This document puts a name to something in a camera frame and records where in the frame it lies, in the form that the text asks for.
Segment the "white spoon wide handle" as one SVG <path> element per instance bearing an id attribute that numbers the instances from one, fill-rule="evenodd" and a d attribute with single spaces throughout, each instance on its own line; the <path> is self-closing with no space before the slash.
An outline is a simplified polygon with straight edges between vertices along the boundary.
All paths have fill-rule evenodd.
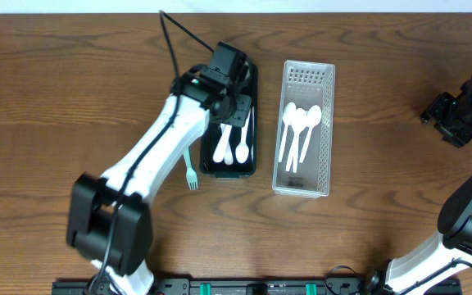
<path id="1" fill-rule="evenodd" d="M 246 119 L 245 125 L 241 128 L 240 142 L 235 149 L 236 160 L 240 164 L 245 163 L 249 155 L 249 147 L 247 145 L 248 125 L 249 125 L 249 118 Z"/>

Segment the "white plastic fork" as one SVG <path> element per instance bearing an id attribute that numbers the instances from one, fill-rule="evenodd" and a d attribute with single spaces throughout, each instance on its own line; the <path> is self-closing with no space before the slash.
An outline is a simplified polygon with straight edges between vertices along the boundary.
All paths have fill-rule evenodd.
<path id="1" fill-rule="evenodd" d="M 232 130 L 229 128 L 228 125 L 225 125 L 225 124 L 220 125 L 220 130 L 221 130 L 222 134 L 227 134 L 228 135 L 227 145 L 226 145 L 223 161 L 227 166 L 231 166 L 234 163 L 233 153 L 232 153 L 230 143 L 229 143 L 230 134 L 231 134 Z"/>
<path id="2" fill-rule="evenodd" d="M 219 142 L 217 143 L 215 151 L 214 151 L 213 156 L 212 156 L 212 160 L 215 163 L 221 163 L 223 161 L 223 157 L 224 157 L 225 149 L 226 149 L 226 145 L 227 145 L 227 138 L 228 138 L 228 135 L 227 134 L 222 134 L 222 132 L 221 132 Z"/>

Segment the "white plastic spoon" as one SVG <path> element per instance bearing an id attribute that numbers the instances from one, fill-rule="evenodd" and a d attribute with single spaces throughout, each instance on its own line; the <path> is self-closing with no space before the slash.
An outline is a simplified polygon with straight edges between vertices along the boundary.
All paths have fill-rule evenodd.
<path id="1" fill-rule="evenodd" d="M 296 109 L 297 109 L 296 104 L 294 102 L 289 102 L 284 108 L 283 116 L 282 116 L 284 129 L 283 129 L 282 138 L 281 138 L 280 146 L 279 146 L 278 162 L 281 162 L 284 158 L 284 149 L 285 149 L 285 144 L 286 144 L 286 139 L 287 139 L 287 134 L 288 134 L 288 127 L 291 124 L 292 116 L 293 116 L 293 113 L 296 111 Z"/>
<path id="2" fill-rule="evenodd" d="M 293 129 L 293 140 L 289 148 L 288 161 L 285 170 L 297 172 L 297 160 L 299 149 L 299 138 L 301 132 L 306 128 L 306 111 L 298 108 L 292 117 L 291 127 Z"/>
<path id="3" fill-rule="evenodd" d="M 300 121 L 293 122 L 293 141 L 291 147 L 289 149 L 288 160 L 286 164 L 285 170 L 287 172 L 297 172 L 297 155 L 298 155 L 298 148 L 299 148 L 299 136 L 300 133 L 303 131 L 304 126 L 301 124 Z"/>
<path id="4" fill-rule="evenodd" d="M 301 155 L 299 158 L 299 162 L 303 163 L 306 158 L 306 153 L 309 148 L 309 144 L 311 141 L 312 130 L 321 122 L 321 108 L 318 105 L 312 106 L 306 112 L 306 127 L 307 127 L 307 134 L 302 146 Z"/>

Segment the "mint green plastic fork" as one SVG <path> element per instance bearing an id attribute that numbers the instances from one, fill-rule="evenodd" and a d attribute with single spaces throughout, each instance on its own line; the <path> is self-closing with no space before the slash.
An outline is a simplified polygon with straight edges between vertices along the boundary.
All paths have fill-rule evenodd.
<path id="1" fill-rule="evenodd" d="M 188 147 L 183 154 L 183 158 L 186 165 L 186 180 L 190 190 L 198 189 L 198 177 L 195 169 L 193 168 L 192 158 L 190 154 L 190 148 Z"/>

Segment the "clear plastic basket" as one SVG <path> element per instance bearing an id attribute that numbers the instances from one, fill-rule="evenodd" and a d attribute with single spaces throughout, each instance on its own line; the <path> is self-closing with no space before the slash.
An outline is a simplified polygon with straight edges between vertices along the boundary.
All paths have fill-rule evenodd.
<path id="1" fill-rule="evenodd" d="M 277 194 L 309 198 L 329 195 L 335 71 L 335 65 L 328 63 L 294 60 L 287 60 L 284 63 L 272 180 L 272 189 Z M 284 158 L 278 162 L 279 146 L 284 129 L 282 116 L 284 108 L 289 102 L 294 102 L 297 109 L 302 108 L 305 111 L 318 105 L 322 114 L 321 122 L 312 130 L 311 141 L 303 163 L 299 162 L 299 158 L 306 138 L 307 127 L 300 134 L 296 173 L 285 170 L 289 148 L 293 140 L 291 124 L 288 127 Z"/>

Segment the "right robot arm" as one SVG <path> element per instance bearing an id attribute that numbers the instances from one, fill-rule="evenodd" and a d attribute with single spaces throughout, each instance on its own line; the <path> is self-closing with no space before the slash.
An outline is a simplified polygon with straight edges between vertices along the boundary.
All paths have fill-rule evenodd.
<path id="1" fill-rule="evenodd" d="M 422 112 L 443 141 L 463 147 L 472 139 L 472 74 L 457 96 L 444 92 Z M 454 274 L 472 269 L 472 175 L 446 200 L 436 232 L 366 280 L 368 294 L 425 294 Z"/>

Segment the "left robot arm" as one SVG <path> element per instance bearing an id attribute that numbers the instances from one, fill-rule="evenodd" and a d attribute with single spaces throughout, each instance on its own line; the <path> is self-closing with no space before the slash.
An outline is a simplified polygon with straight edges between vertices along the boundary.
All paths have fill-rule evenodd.
<path id="1" fill-rule="evenodd" d="M 75 181 L 66 242 L 98 268 L 87 294 L 149 293 L 150 209 L 159 188 L 214 124 L 235 129 L 249 122 L 257 68 L 245 67 L 228 84 L 219 84 L 211 72 L 201 66 L 175 79 L 161 114 L 134 147 L 100 177 L 82 174 Z"/>

